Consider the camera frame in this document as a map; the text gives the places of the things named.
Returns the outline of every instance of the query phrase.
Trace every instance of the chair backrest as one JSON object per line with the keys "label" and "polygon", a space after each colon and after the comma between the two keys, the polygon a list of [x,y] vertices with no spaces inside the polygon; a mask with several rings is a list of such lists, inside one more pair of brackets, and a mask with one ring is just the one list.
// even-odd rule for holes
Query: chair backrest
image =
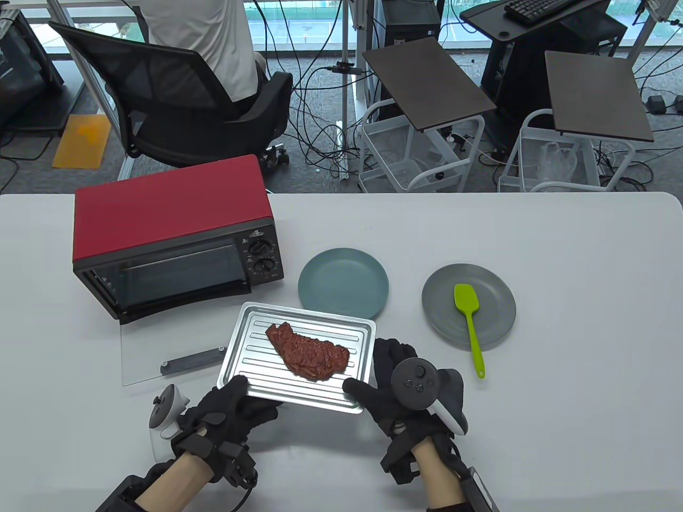
{"label": "chair backrest", "polygon": [[[216,75],[195,51],[49,25],[100,74],[127,125],[131,118],[149,115],[175,123],[239,117]],[[125,128],[133,129],[121,126],[122,132]]]}

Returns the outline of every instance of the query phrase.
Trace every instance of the white wire cart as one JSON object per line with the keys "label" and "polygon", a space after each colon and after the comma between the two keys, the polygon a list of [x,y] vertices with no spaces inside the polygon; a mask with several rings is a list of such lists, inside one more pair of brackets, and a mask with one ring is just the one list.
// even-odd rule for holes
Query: white wire cart
{"label": "white wire cart", "polygon": [[[380,107],[394,103],[393,98],[373,103],[361,121],[359,185],[363,192],[368,191],[368,180],[382,176],[389,179],[397,192],[434,192],[450,186],[457,186],[457,191],[462,192],[482,139],[484,118],[475,115],[423,132],[416,130],[405,115],[369,122]],[[439,130],[466,123],[474,123],[477,128],[466,158],[460,159]],[[376,164],[364,171],[366,147]]]}
{"label": "white wire cart", "polygon": [[[619,179],[626,172],[633,156],[635,148],[624,139],[612,139],[597,137],[595,135],[582,135],[576,133],[560,133],[546,128],[533,128],[529,122],[539,115],[552,115],[552,109],[540,109],[530,113],[522,123],[517,141],[510,153],[503,175],[498,181],[498,191],[514,192],[611,192],[617,186]],[[593,141],[619,143],[624,146],[626,155],[615,170],[614,175],[604,185],[601,184],[601,169],[596,162]],[[570,182],[544,180],[540,175],[540,154],[544,145],[555,143],[559,147],[575,147],[578,151],[576,159],[576,171]],[[518,175],[512,175],[512,167],[517,157]]]}

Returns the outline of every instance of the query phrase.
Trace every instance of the plastic bag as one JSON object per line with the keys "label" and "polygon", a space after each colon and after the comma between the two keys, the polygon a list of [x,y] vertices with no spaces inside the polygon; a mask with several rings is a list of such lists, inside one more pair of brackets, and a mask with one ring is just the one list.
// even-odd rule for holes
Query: plastic bag
{"label": "plastic bag", "polygon": [[[560,147],[557,142],[548,142],[541,147],[538,161],[538,179],[541,182],[571,182],[579,162],[576,156],[579,145]],[[545,188],[545,191],[563,190],[559,187]]]}

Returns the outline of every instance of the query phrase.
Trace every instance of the white shirt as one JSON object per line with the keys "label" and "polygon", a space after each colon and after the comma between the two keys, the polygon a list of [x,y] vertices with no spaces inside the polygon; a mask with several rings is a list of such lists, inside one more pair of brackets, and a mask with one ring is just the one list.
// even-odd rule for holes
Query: white shirt
{"label": "white shirt", "polygon": [[198,52],[233,102],[256,94],[258,76],[242,0],[141,0],[150,42]]}

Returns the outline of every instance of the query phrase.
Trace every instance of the person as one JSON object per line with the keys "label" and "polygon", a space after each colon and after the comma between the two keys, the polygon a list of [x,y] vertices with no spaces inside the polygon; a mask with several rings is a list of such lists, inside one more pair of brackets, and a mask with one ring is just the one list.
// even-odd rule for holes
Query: person
{"label": "person", "polygon": [[[395,366],[408,357],[416,356],[410,345],[395,339],[377,339],[373,363],[378,387],[346,379],[344,391],[363,405],[390,437],[399,431],[408,434],[412,457],[402,457],[393,465],[391,472],[399,483],[412,480],[412,477],[405,477],[411,473],[410,464],[417,462],[427,494],[428,512],[472,512],[459,478],[443,461],[443,451],[437,448],[436,440],[448,432],[443,422],[426,411],[406,409],[391,391],[391,373]],[[246,377],[236,375],[223,388],[213,388],[196,407],[188,409],[184,415],[183,431],[199,431],[214,443],[245,443],[253,428],[277,418],[277,407],[281,405],[281,402],[248,397],[248,386]],[[176,452],[176,438],[171,444],[175,445],[173,451]],[[181,512],[207,483],[218,481],[223,476],[225,466],[219,464],[212,469],[215,463],[185,451],[174,461],[157,464],[138,484],[138,492],[128,492],[132,508],[138,512]]]}
{"label": "person", "polygon": [[150,43],[198,52],[240,115],[266,81],[266,60],[253,50],[242,0],[141,0]]}

